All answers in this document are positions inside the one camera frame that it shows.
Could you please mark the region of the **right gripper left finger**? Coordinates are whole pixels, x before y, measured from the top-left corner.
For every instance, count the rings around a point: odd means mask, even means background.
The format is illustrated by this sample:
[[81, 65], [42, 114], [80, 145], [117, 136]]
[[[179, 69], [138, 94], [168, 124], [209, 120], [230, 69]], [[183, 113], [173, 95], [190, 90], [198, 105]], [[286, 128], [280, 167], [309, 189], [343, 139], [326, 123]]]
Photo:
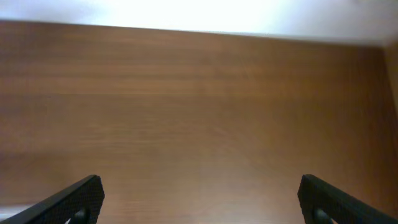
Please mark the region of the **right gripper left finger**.
[[104, 198], [100, 176], [89, 175], [1, 224], [96, 224]]

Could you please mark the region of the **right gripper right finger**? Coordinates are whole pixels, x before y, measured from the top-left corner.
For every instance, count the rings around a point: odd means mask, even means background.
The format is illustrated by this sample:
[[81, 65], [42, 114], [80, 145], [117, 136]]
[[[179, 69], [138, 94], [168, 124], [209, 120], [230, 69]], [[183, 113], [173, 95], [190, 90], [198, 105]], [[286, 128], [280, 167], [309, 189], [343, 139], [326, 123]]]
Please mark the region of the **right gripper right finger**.
[[302, 176], [297, 195], [306, 224], [397, 224], [395, 218], [312, 174]]

